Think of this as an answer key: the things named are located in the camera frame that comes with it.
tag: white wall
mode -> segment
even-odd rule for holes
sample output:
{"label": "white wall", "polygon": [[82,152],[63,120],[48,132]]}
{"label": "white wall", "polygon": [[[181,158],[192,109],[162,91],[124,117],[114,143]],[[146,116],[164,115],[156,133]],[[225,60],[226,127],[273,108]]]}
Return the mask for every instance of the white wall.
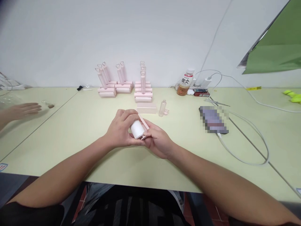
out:
{"label": "white wall", "polygon": [[[241,75],[236,69],[287,1],[233,0],[203,69],[233,75],[246,86],[300,87],[300,70]],[[230,0],[2,2],[0,70],[7,76],[39,87],[98,86],[98,63],[106,61],[117,79],[115,64],[124,61],[135,81],[144,60],[147,80],[166,87],[187,67],[200,70]],[[220,86],[237,84],[225,79]]]}

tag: yellow-green toy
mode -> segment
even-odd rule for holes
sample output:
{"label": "yellow-green toy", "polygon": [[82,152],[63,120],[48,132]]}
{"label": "yellow-green toy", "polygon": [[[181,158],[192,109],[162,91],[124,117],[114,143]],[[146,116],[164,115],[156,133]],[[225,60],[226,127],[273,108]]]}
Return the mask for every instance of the yellow-green toy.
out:
{"label": "yellow-green toy", "polygon": [[300,103],[301,104],[301,94],[296,94],[291,90],[286,90],[283,92],[285,95],[291,97],[290,101],[293,103]]}

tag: desk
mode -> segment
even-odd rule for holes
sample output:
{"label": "desk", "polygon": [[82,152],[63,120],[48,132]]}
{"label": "desk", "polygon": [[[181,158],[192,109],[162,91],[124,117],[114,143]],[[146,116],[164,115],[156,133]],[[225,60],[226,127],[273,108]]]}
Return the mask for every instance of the desk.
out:
{"label": "desk", "polygon": [[[300,202],[299,197],[270,165],[250,166],[236,160],[225,150],[215,134],[205,132],[198,108],[200,105],[212,106],[211,103],[204,102],[202,97],[178,96],[171,88],[153,90],[153,102],[157,104],[157,108],[166,99],[170,113],[163,117],[157,114],[143,116],[163,128],[177,144],[243,176],[278,200]],[[41,176],[104,135],[119,108],[136,108],[134,93],[102,99],[98,96],[97,89],[79,92],[2,161],[8,164],[3,172]],[[236,127],[230,122],[228,126],[230,133],[226,135],[228,137],[225,142],[232,140],[229,148],[252,163],[264,162],[264,158]],[[145,147],[111,151],[100,161],[87,181],[200,192],[175,166],[167,160],[157,158]]]}
{"label": "desk", "polygon": [[[13,90],[8,95],[0,97],[0,101],[3,100],[3,97],[12,99],[11,105],[37,102],[42,106],[39,114],[11,122],[0,132],[0,160],[5,158],[77,92],[76,88],[30,88]],[[54,104],[54,108],[49,109],[42,103],[43,100]]]}
{"label": "desk", "polygon": [[[258,127],[268,143],[271,164],[293,189],[301,188],[301,113],[284,112],[259,105],[244,89],[216,88],[215,90],[216,92],[212,92],[215,101],[230,105],[231,111],[249,119]],[[301,111],[301,104],[290,102],[290,97],[282,94],[285,90],[262,89],[251,93],[261,103],[286,110]],[[301,89],[292,89],[292,91],[301,93]],[[266,148],[258,134],[250,130],[250,126],[240,118],[231,114],[230,118],[266,156]]]}

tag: bottle cap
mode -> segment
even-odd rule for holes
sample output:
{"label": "bottle cap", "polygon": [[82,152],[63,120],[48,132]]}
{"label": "bottle cap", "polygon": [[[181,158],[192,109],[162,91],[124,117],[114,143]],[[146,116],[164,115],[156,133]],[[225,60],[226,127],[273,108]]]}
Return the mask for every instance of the bottle cap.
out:
{"label": "bottle cap", "polygon": [[186,73],[188,74],[193,74],[194,73],[194,69],[193,68],[188,68]]}

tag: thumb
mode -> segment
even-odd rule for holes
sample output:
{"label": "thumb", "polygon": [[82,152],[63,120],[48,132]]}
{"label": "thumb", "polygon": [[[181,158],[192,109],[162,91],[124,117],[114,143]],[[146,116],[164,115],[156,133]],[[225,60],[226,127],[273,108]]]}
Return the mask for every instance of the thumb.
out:
{"label": "thumb", "polygon": [[148,129],[147,131],[145,131],[143,133],[144,136],[147,136],[147,137],[152,137],[152,138],[157,138],[158,137],[158,131],[156,131],[155,129]]}
{"label": "thumb", "polygon": [[130,142],[130,145],[145,146],[145,141],[144,140],[131,138],[129,142]]}

